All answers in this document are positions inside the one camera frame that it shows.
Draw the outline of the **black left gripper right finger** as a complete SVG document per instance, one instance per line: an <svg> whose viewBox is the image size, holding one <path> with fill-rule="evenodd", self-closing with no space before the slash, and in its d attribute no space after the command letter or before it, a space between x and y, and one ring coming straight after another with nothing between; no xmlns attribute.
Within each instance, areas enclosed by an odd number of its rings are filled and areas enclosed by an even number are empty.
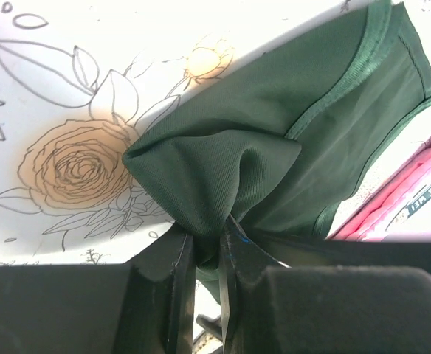
<svg viewBox="0 0 431 354"><path fill-rule="evenodd" d="M431 243L220 239L226 353L431 353Z"/></svg>

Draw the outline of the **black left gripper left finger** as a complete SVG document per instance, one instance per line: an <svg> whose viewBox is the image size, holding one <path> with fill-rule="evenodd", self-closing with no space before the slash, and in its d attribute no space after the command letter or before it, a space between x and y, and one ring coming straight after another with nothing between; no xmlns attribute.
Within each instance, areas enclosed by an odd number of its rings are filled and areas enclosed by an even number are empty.
<svg viewBox="0 0 431 354"><path fill-rule="evenodd" d="M0 353L190 353L193 238L122 264L0 266Z"/></svg>

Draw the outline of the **dark green cloth napkin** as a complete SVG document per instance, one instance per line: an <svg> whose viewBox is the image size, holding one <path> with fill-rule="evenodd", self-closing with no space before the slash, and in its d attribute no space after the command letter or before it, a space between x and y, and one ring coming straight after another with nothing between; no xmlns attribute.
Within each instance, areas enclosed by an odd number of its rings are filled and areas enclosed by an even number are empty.
<svg viewBox="0 0 431 354"><path fill-rule="evenodd" d="M218 299L218 239L245 230L326 237L339 205L431 106L431 67L403 4L376 1L212 84L145 132L123 164L195 239Z"/></svg>

